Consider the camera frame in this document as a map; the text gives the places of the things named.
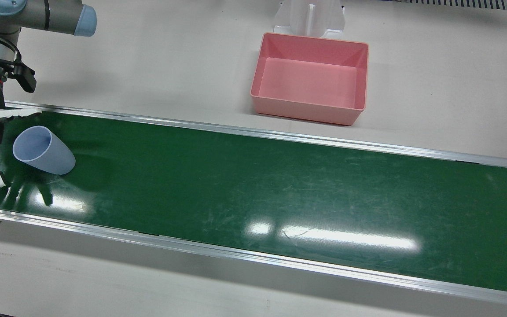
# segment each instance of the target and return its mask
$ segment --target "pink plastic bin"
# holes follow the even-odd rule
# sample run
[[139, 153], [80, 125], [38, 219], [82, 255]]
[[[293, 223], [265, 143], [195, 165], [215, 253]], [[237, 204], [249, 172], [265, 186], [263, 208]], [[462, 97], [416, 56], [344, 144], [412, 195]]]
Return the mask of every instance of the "pink plastic bin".
[[251, 96], [259, 114], [352, 125], [365, 109], [369, 46], [266, 33]]

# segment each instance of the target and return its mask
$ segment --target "white plastic stand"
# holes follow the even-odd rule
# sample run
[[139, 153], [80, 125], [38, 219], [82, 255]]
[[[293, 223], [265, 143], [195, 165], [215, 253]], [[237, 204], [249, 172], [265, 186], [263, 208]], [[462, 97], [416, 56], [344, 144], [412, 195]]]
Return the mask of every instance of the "white plastic stand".
[[344, 27], [340, 0], [283, 0], [275, 16], [273, 32], [338, 39]]

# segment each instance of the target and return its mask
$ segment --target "white table surface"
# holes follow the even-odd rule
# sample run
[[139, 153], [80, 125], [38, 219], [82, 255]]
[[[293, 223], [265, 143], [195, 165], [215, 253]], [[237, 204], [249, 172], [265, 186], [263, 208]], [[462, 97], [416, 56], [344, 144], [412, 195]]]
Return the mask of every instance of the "white table surface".
[[24, 29], [34, 94], [6, 99], [507, 158], [507, 11], [347, 0], [368, 42], [367, 108], [351, 127], [256, 114], [249, 95], [276, 0], [91, 0], [91, 38]]

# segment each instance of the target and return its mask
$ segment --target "green conveyor belt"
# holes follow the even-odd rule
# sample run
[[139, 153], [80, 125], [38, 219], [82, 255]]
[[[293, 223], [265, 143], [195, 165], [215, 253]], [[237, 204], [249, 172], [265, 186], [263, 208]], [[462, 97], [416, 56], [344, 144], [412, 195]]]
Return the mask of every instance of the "green conveyor belt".
[[[13, 158], [33, 125], [72, 172]], [[507, 291], [507, 168], [46, 112], [0, 170], [6, 210]]]

